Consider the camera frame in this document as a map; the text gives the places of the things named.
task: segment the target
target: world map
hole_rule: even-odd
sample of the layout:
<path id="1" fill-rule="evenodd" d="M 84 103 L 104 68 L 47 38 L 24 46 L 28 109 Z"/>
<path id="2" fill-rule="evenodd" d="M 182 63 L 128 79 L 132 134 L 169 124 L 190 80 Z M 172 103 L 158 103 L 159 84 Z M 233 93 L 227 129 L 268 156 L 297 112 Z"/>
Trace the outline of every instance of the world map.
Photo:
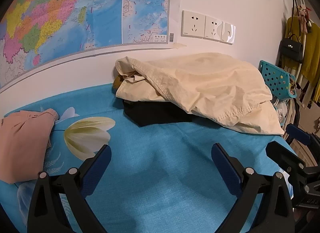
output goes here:
<path id="1" fill-rule="evenodd" d="M 0 88 L 57 58 L 166 37 L 170 0 L 14 0 L 0 22 Z"/>

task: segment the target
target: switch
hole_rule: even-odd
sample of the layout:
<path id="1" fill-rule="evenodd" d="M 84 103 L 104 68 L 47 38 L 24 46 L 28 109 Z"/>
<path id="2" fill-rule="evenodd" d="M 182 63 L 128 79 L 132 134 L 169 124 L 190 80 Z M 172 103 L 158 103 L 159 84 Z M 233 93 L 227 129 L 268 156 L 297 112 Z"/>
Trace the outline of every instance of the switch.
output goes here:
<path id="1" fill-rule="evenodd" d="M 233 44 L 235 42 L 236 26 L 224 22 L 222 25 L 221 42 Z"/>

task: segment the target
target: outlet panel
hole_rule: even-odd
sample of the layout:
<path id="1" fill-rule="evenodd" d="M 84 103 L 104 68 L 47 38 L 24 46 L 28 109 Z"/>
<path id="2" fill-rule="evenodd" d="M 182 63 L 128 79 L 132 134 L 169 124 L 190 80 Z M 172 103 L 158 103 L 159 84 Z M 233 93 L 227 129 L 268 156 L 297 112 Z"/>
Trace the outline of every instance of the outlet panel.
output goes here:
<path id="1" fill-rule="evenodd" d="M 205 16 L 204 39 L 220 41 L 222 34 L 222 24 L 223 21 L 219 19 Z"/>
<path id="2" fill-rule="evenodd" d="M 204 24 L 204 15 L 186 10 L 182 11 L 182 36 L 203 38 Z"/>

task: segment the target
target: wall socket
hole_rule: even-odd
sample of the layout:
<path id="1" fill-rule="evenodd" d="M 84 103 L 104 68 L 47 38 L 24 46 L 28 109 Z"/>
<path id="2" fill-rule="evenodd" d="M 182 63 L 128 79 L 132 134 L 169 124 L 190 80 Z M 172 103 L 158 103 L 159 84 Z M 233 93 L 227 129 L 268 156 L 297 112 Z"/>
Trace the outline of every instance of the wall socket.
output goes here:
<path id="1" fill-rule="evenodd" d="M 204 24 L 204 15 L 187 10 L 182 11 L 182 36 L 203 38 Z"/>
<path id="2" fill-rule="evenodd" d="M 223 21 L 212 18 L 210 16 L 205 17 L 205 30 L 204 39 L 208 40 L 221 40 Z"/>
<path id="3" fill-rule="evenodd" d="M 222 36 L 221 36 L 221 42 L 227 43 L 227 44 L 233 44 L 235 43 L 235 35 L 236 35 L 236 26 L 224 22 L 222 25 Z"/>

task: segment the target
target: metal bolt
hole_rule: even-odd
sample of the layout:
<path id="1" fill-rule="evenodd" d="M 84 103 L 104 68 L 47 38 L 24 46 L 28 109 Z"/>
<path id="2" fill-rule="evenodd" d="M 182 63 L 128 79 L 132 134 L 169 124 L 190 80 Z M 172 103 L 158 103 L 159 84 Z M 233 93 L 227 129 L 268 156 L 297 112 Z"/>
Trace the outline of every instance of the metal bolt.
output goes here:
<path id="1" fill-rule="evenodd" d="M 47 176 L 47 173 L 46 173 L 46 172 L 41 172 L 40 175 L 39 175 L 39 177 L 40 177 L 41 179 L 45 178 L 46 176 Z"/>
<path id="2" fill-rule="evenodd" d="M 69 170 L 69 174 L 76 174 L 77 173 L 77 171 L 78 171 L 78 169 L 77 168 L 71 168 L 70 170 Z"/>
<path id="3" fill-rule="evenodd" d="M 245 172 L 250 174 L 250 175 L 252 175 L 252 174 L 254 174 L 254 169 L 248 167 L 248 168 L 245 169 Z"/>
<path id="4" fill-rule="evenodd" d="M 276 176 L 277 176 L 279 179 L 282 179 L 283 174 L 282 174 L 281 172 L 276 172 Z"/>

